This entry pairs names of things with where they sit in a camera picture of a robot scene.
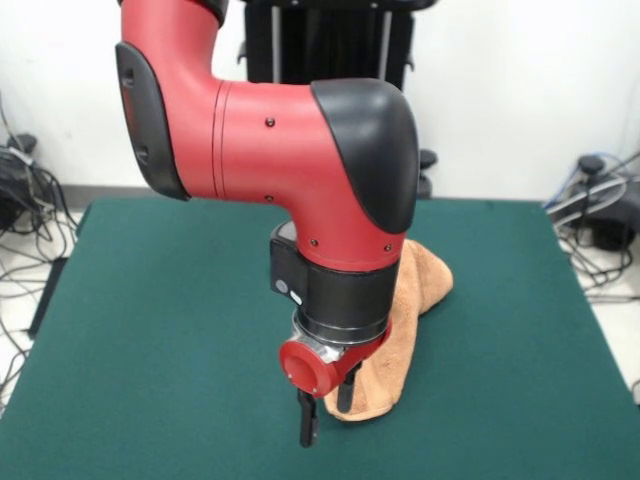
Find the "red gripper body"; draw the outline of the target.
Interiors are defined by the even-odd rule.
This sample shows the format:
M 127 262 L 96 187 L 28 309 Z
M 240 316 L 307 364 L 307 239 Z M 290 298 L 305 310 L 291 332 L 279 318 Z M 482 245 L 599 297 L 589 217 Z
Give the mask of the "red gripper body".
M 291 337 L 280 347 L 279 362 L 284 375 L 298 390 L 314 398 L 325 397 L 380 349 L 391 331 L 389 324 L 372 342 L 333 345 L 312 337 L 294 324 Z

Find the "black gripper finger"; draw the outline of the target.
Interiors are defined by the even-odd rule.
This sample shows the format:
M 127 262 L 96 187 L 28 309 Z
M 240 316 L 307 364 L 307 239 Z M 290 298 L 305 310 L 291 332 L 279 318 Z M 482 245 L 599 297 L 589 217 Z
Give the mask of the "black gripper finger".
M 317 439 L 317 401 L 313 395 L 303 390 L 297 391 L 297 400 L 301 408 L 299 442 L 303 448 L 309 448 Z
M 362 363 L 356 364 L 345 376 L 344 381 L 339 385 L 337 396 L 337 410 L 339 412 L 350 412 L 353 405 L 355 380 Z

